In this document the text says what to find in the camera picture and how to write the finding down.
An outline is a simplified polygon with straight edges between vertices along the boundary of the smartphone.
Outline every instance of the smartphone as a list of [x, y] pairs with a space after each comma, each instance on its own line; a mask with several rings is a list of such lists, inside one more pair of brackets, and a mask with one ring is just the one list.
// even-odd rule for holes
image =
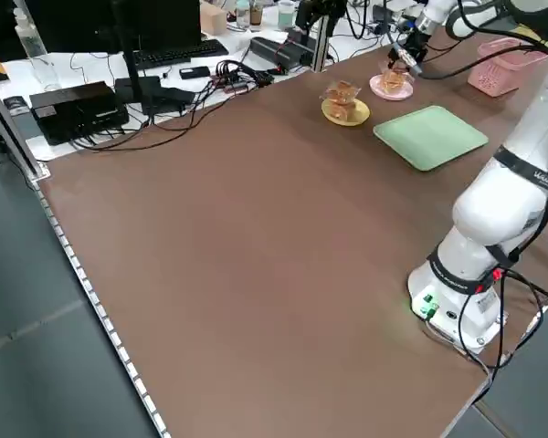
[[193, 68], [181, 68], [179, 70], [181, 79], [196, 79], [196, 78], [207, 78], [211, 76], [209, 67], [193, 67]]

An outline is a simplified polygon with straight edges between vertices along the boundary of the white desk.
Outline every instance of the white desk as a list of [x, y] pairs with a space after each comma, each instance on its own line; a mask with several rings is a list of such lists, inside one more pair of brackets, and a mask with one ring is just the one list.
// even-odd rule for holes
[[[351, 15], [352, 18], [356, 18], [356, 13], [353, 11]], [[357, 8], [361, 15], [363, 15], [363, 9]], [[368, 11], [368, 22], [369, 17], [371, 17], [371, 8]], [[353, 25], [357, 32], [361, 31], [361, 27], [358, 25]], [[311, 35], [315, 34], [317, 26], [313, 29]], [[357, 55], [365, 53], [366, 51], [379, 48], [381, 45], [387, 44], [389, 42], [387, 37], [380, 38], [379, 40], [356, 40], [352, 37], [351, 29], [349, 23], [346, 19], [340, 20], [339, 24], [335, 29], [335, 35], [331, 39], [331, 45], [336, 50], [339, 55], [340, 60], [346, 59], [353, 54], [356, 50], [360, 50]], [[215, 68], [217, 63], [224, 59], [236, 59], [240, 60], [244, 53], [248, 50], [249, 41], [252, 37], [265, 37], [268, 39], [276, 40], [283, 42], [286, 39], [286, 33], [280, 32], [278, 30], [278, 8], [277, 7], [268, 7], [264, 10], [264, 16], [262, 20], [262, 26], [259, 32], [234, 32], [228, 30], [224, 35], [217, 36], [216, 38], [227, 48], [229, 51], [229, 56], [227, 57], [202, 57], [192, 59], [189, 64], [179, 64], [174, 66], [169, 74], [167, 79], [162, 79], [161, 83], [163, 87], [177, 87], [179, 89], [186, 89], [190, 91], [200, 91], [206, 85], [207, 79], [190, 79], [182, 80], [179, 76], [179, 69], [186, 67], [196, 67], [196, 66], [208, 66], [210, 68]], [[333, 56], [335, 52], [333, 48], [330, 48], [330, 53]], [[80, 53], [76, 54], [73, 57], [73, 67], [75, 70], [71, 69], [69, 66], [69, 61], [71, 60], [72, 54], [70, 53], [53, 53], [51, 54], [53, 63], [55, 64], [55, 69], [58, 73], [59, 83], [62, 88], [75, 87], [84, 83], [83, 75], [79, 67], [83, 68], [85, 72], [86, 82], [97, 82], [105, 81], [109, 86], [113, 87], [113, 78], [127, 78], [128, 70], [123, 61], [121, 55], [112, 55], [109, 58], [107, 54], [103, 53], [93, 53], [86, 54]], [[253, 53], [248, 53], [244, 61], [246, 64], [255, 69], [267, 69], [273, 68], [274, 66], [269, 63], [267, 60], [254, 55]], [[4, 64], [6, 72], [10, 77], [10, 80], [5, 82], [0, 82], [0, 99], [8, 98], [10, 96], [23, 96], [28, 104], [30, 104], [29, 96], [32, 94], [37, 94], [43, 91], [42, 87], [38, 81], [34, 78], [33, 70], [30, 62], [28, 60], [19, 60], [19, 61], [10, 61]], [[147, 76], [159, 76], [162, 78], [162, 74], [168, 72], [170, 67], [162, 68], [152, 68], [146, 70]], [[370, 77], [378, 71], [378, 66], [369, 66]], [[276, 80], [285, 80], [292, 78], [293, 76], [299, 75], [302, 71], [305, 71], [306, 68], [299, 70], [296, 73], [291, 73], [288, 76], [276, 77]], [[206, 102], [206, 106], [216, 104], [220, 101], [223, 101], [230, 97], [229, 95], [218, 91], [214, 93]], [[132, 104], [136, 109], [140, 109], [139, 104]], [[140, 127], [140, 123], [137, 119], [144, 120], [145, 117], [138, 111], [135, 111], [129, 107], [129, 112], [131, 113], [131, 118], [129, 123], [125, 124], [123, 128], [137, 129]], [[178, 116], [177, 113], [171, 115], [171, 117]], [[101, 136], [100, 141], [107, 141], [109, 137]], [[47, 141], [43, 136], [35, 137], [27, 141], [29, 149], [33, 152], [35, 157], [38, 160], [49, 161], [57, 157], [67, 155], [76, 150], [76, 147], [69, 144], [63, 143], [58, 146], [50, 146], [47, 144]]]

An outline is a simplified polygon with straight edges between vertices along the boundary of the yellow plate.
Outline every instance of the yellow plate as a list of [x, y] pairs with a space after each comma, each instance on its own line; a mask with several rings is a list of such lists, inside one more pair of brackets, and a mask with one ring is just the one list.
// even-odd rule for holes
[[332, 121], [333, 123], [337, 125], [341, 125], [341, 126], [361, 125], [363, 122], [369, 119], [369, 116], [372, 115], [372, 112], [369, 110], [367, 105], [365, 105], [359, 99], [355, 99], [354, 102], [355, 102], [355, 111], [353, 112], [351, 118], [348, 119], [347, 121], [335, 119], [333, 116], [329, 114], [329, 107], [331, 106], [332, 103], [328, 99], [325, 99], [322, 102], [321, 110], [327, 119], [329, 119], [330, 121]]

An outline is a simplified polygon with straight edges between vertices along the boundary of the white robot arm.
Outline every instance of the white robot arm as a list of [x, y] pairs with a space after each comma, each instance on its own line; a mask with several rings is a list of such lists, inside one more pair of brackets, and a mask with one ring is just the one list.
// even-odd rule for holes
[[[443, 20], [443, 5], [457, 3], [434, 2], [440, 5], [431, 6], [431, 0], [418, 19]], [[505, 0], [502, 5], [516, 22], [548, 40], [548, 0]], [[454, 17], [454, 10], [448, 16]], [[465, 32], [458, 22], [452, 28]], [[493, 289], [499, 279], [494, 269], [504, 257], [512, 262], [508, 255], [531, 240], [547, 213], [548, 77], [502, 148], [456, 201], [453, 228], [408, 278], [414, 312], [459, 347], [480, 352], [505, 320]]]
[[[474, 26], [482, 26], [503, 16], [501, 0], [494, 0], [485, 5], [480, 0], [464, 0], [463, 10]], [[414, 28], [400, 47], [395, 44], [390, 52], [394, 62], [402, 58], [409, 67], [419, 73], [417, 64], [421, 64], [428, 53], [427, 44], [435, 31], [444, 26], [448, 35], [457, 40], [471, 37], [474, 31], [463, 21], [458, 11], [457, 0], [429, 0], [420, 16], [414, 23]]]

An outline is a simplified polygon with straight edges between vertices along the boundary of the monitor stand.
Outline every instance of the monitor stand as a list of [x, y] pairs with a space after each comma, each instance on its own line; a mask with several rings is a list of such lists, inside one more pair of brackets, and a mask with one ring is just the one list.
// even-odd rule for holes
[[178, 111], [182, 113], [186, 105], [193, 102], [194, 93], [180, 89], [164, 89], [161, 87], [160, 78], [140, 78], [138, 76], [132, 43], [126, 31], [122, 10], [124, 3], [125, 0], [111, 0], [111, 11], [116, 22], [115, 31], [120, 40], [121, 50], [124, 52], [124, 60], [130, 77], [116, 80], [114, 84], [116, 95], [123, 103], [140, 103], [142, 113], [149, 117], [165, 112]]

